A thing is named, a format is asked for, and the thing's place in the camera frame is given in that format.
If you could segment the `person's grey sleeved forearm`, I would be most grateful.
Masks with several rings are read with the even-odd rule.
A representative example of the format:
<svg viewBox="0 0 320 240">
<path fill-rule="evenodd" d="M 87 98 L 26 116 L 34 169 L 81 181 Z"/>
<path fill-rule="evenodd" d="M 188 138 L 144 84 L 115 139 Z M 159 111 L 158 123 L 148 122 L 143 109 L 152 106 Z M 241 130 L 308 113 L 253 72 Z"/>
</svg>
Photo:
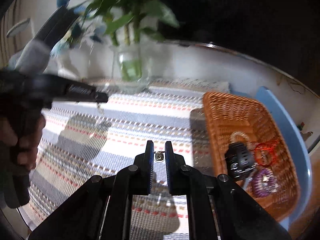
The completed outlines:
<svg viewBox="0 0 320 240">
<path fill-rule="evenodd" d="M 10 58 L 7 69 L 24 75 L 41 74 L 48 66 L 50 52 L 51 49 L 44 42 L 33 39 Z"/>
</svg>

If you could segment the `person's left hand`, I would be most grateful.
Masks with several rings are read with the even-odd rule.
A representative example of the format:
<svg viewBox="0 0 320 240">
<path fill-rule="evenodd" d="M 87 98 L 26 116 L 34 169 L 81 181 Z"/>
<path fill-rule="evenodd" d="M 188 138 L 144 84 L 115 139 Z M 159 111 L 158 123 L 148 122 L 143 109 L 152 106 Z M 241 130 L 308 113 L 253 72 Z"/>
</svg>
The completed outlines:
<svg viewBox="0 0 320 240">
<path fill-rule="evenodd" d="M 1 118 L 1 170 L 9 164 L 7 150 L 10 146 L 18 144 L 22 152 L 17 155 L 16 161 L 28 171 L 36 167 L 38 145 L 42 138 L 42 130 L 46 125 L 46 120 L 41 114 L 35 124 L 35 131 L 18 139 L 7 118 Z"/>
</svg>

